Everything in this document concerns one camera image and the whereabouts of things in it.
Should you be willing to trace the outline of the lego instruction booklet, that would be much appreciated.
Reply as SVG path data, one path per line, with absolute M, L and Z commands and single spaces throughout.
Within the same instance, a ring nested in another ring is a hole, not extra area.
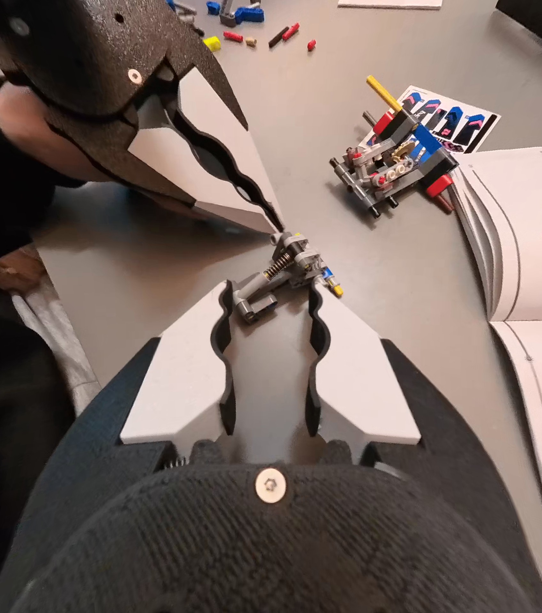
M 457 154 L 451 200 L 519 383 L 542 483 L 542 147 Z

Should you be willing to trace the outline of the blue and grey lego piece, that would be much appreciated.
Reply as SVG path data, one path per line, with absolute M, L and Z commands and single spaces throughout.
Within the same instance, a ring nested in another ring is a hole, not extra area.
M 242 23 L 263 23 L 265 12 L 259 3 L 238 7 L 236 11 L 230 11 L 229 1 L 222 3 L 219 11 L 221 24 L 228 27 L 237 27 Z

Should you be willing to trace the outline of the large lego chassis assembly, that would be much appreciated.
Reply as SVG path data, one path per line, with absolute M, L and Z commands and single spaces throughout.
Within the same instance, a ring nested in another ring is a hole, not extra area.
M 451 214 L 455 208 L 444 193 L 453 186 L 451 173 L 457 160 L 374 76 L 367 77 L 367 84 L 389 110 L 378 120 L 363 113 L 372 128 L 372 143 L 348 148 L 340 159 L 331 158 L 334 173 L 374 219 L 381 217 L 382 206 L 397 208 L 397 195 L 414 186 Z

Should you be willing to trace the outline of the brown wooden board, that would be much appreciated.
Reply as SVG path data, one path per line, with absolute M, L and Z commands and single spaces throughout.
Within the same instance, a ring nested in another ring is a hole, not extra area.
M 39 287 L 47 271 L 31 243 L 0 258 L 0 289 L 27 294 Z

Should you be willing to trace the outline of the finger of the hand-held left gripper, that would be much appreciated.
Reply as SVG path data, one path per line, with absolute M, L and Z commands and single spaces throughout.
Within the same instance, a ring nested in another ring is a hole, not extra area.
M 196 67 L 179 80 L 175 127 L 201 166 L 195 210 L 256 232 L 285 230 L 251 133 Z
M 173 129 L 159 127 L 140 130 L 129 152 L 194 198 L 194 179 L 201 166 L 195 161 L 188 142 Z

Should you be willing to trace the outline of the person's left hand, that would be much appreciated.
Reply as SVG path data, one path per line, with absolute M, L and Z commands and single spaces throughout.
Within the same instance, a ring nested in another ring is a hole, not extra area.
M 114 179 L 97 169 L 68 139 L 54 132 L 48 107 L 28 87 L 5 81 L 0 88 L 0 130 L 19 150 L 74 180 L 109 183 Z

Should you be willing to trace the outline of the lego sticker sheet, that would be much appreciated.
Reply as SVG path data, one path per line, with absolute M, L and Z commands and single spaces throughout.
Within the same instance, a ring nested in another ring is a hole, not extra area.
M 397 100 L 454 153 L 476 152 L 501 120 L 498 113 L 413 85 Z

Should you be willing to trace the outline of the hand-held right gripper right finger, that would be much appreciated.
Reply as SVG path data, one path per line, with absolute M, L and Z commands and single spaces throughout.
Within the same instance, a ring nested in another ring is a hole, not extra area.
M 418 445 L 420 429 L 378 333 L 318 280 L 308 313 L 316 354 L 305 400 L 309 436 L 343 441 L 354 462 L 374 444 Z

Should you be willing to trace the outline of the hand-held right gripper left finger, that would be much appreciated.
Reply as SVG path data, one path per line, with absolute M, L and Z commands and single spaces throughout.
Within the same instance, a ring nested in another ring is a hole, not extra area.
M 233 288 L 221 281 L 160 335 L 120 433 L 123 444 L 170 442 L 189 456 L 198 441 L 231 436 L 236 423 L 232 369 Z

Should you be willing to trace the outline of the small grey lego suspension assembly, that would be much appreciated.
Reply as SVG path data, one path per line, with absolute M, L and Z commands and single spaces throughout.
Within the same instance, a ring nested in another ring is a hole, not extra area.
M 299 288 L 320 281 L 336 297 L 343 296 L 335 275 L 304 234 L 275 233 L 270 242 L 275 250 L 267 267 L 234 285 L 234 308 L 246 323 L 274 310 L 278 301 L 273 292 L 286 284 Z

